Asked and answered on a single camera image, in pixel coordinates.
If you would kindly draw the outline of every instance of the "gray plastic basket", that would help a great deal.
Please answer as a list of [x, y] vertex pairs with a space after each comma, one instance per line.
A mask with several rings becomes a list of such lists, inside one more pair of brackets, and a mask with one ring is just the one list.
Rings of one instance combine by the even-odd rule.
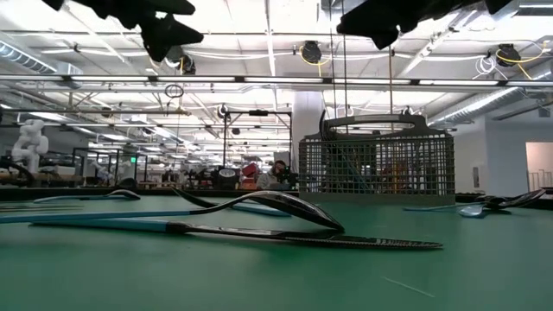
[[[354, 124], [410, 124], [386, 135], [340, 134]], [[366, 115], [321, 121], [299, 145], [300, 197], [364, 204], [454, 203], [454, 141], [424, 117]]]

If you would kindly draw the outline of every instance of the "white robot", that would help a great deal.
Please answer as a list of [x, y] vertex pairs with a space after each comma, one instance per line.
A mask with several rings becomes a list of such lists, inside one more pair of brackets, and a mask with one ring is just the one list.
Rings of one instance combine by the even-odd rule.
[[103, 182], [108, 182], [113, 175], [107, 171], [107, 168], [99, 165], [96, 160], [92, 161], [92, 165], [98, 170], [98, 178]]
[[27, 159], [27, 170], [31, 174], [38, 171], [41, 155], [48, 152], [48, 138], [41, 133], [43, 127], [42, 120], [27, 120], [19, 129], [19, 139], [11, 150], [13, 162]]

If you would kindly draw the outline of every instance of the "ceiling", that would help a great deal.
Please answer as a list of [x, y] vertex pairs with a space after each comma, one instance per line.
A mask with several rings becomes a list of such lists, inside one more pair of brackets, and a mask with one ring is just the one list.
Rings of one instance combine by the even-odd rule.
[[[202, 43], [183, 47], [194, 59], [196, 75], [202, 76], [388, 78], [391, 67], [393, 77], [407, 79], [504, 79], [501, 74], [510, 78], [520, 75], [520, 69], [497, 67], [489, 74], [479, 74], [480, 59], [475, 57], [486, 55], [488, 50], [494, 53], [500, 43], [512, 43], [523, 57], [531, 57], [540, 54], [543, 41], [553, 35], [551, 28], [545, 26], [553, 24], [551, 16], [514, 16], [494, 22], [486, 15], [449, 34], [447, 29], [456, 17], [454, 13], [437, 21], [421, 22], [414, 31], [398, 40], [394, 46], [396, 56], [389, 59], [388, 51], [378, 51], [369, 39], [331, 33], [338, 20], [335, 16], [329, 21], [318, 10], [320, 0], [191, 0], [191, 3], [196, 6], [195, 14], [176, 18], [205, 35]], [[57, 12], [40, 0], [0, 0], [0, 16], [0, 31], [46, 62], [64, 61], [87, 75], [175, 74], [175, 70], [166, 63], [156, 64], [145, 54], [140, 29], [125, 29], [111, 17], [102, 20], [78, 3], [67, 2], [67, 10]], [[432, 40], [435, 43], [431, 44], [429, 55], [413, 63], [421, 49]], [[305, 41], [318, 41], [323, 57], [328, 59], [332, 55], [334, 61], [321, 65], [320, 72], [318, 66], [307, 64], [295, 53]], [[542, 58], [524, 64], [524, 67], [533, 67], [548, 61], [550, 57], [549, 53], [544, 53]], [[0, 73], [31, 72], [0, 60]], [[208, 90], [209, 85], [200, 87]], [[149, 122], [220, 124], [216, 110], [222, 103], [226, 103], [232, 111], [291, 111], [294, 93], [297, 92], [280, 87], [236, 92], [236, 86], [233, 87], [229, 92], [224, 89], [186, 92], [182, 98], [173, 100], [162, 92], [159, 95], [150, 92], [100, 92], [82, 100], [79, 108], [113, 106], [117, 109], [155, 111], [160, 110], [161, 106], [167, 107], [170, 102], [173, 109], [180, 105], [192, 112], [192, 116], [148, 115]], [[414, 111], [433, 116], [471, 95], [450, 91], [395, 91], [392, 93], [394, 111], [408, 105]], [[335, 91], [329, 87], [322, 93], [327, 106], [342, 107], [341, 116], [345, 115], [345, 104], [351, 107], [350, 115], [390, 113], [388, 92], [363, 89]], [[69, 100], [69, 92], [46, 90], [43, 94], [58, 102], [67, 103]], [[81, 100], [86, 95], [89, 93], [77, 90], [73, 92], [73, 100]], [[87, 122], [113, 122], [99, 115], [88, 117]], [[246, 115], [235, 124], [282, 125], [281, 129], [247, 131], [241, 134], [241, 139], [284, 139], [289, 136], [285, 126], [289, 120], [286, 117], [278, 120], [271, 116]], [[216, 130], [215, 134], [222, 136], [221, 130]], [[216, 143], [219, 140], [205, 130], [189, 129], [180, 135], [191, 142]]]

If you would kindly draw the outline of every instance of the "red object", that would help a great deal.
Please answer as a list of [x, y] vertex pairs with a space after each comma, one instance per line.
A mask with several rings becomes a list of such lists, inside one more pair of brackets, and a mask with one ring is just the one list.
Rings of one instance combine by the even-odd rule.
[[242, 168], [242, 174], [246, 177], [253, 177], [257, 173], [256, 163], [252, 163], [245, 168]]

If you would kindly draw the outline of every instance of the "metal frame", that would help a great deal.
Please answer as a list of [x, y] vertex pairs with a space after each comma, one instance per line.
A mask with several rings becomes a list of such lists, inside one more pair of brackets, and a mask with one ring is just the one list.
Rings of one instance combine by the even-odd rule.
[[[96, 154], [96, 161], [98, 161], [99, 159], [99, 155], [108, 155], [108, 163], [107, 163], [107, 170], [108, 172], [110, 171], [110, 168], [111, 168], [111, 159], [113, 156], [115, 156], [115, 158], [117, 159], [116, 162], [115, 162], [115, 175], [113, 176], [115, 181], [118, 179], [118, 169], [119, 169], [119, 157], [120, 156], [135, 156], [137, 161], [134, 163], [135, 164], [135, 174], [134, 174], [134, 179], [136, 180], [137, 179], [137, 172], [138, 172], [138, 157], [140, 156], [144, 156], [146, 158], [146, 162], [144, 163], [144, 180], [143, 181], [147, 181], [147, 178], [148, 178], [148, 155], [146, 154], [142, 154], [142, 153], [123, 153], [122, 150], [118, 149], [117, 150], [117, 153], [113, 153], [113, 152], [102, 152], [102, 151], [98, 151], [98, 149], [96, 148], [73, 148], [73, 159], [72, 159], [72, 164], [75, 165], [75, 157], [77, 155], [77, 152], [78, 151], [84, 151], [86, 152], [86, 154], [88, 155], [88, 153], [95, 153]], [[85, 167], [85, 164], [86, 164], [86, 156], [82, 156], [81, 157], [81, 166], [80, 166], [80, 175], [82, 176], [84, 174], [84, 167]], [[96, 169], [94, 171], [94, 177], [96, 177], [98, 175], [98, 170]]]
[[[259, 113], [259, 111], [226, 111], [224, 116], [224, 128], [223, 128], [223, 168], [226, 168], [226, 142], [227, 142], [227, 131], [231, 128], [232, 124], [236, 122], [243, 114], [247, 113], [249, 116], [253, 117], [268, 117], [269, 115], [276, 116], [280, 121], [282, 121], [286, 127], [289, 129], [289, 159], [288, 163], [291, 163], [292, 161], [292, 112], [290, 111], [261, 111], [263, 113], [267, 113], [267, 116], [256, 116], [255, 113]], [[232, 118], [232, 115], [237, 115], [234, 120], [232, 120], [230, 123], [228, 123], [228, 119]], [[284, 120], [282, 120], [279, 115], [287, 115], [290, 118], [290, 125], [287, 125]]]

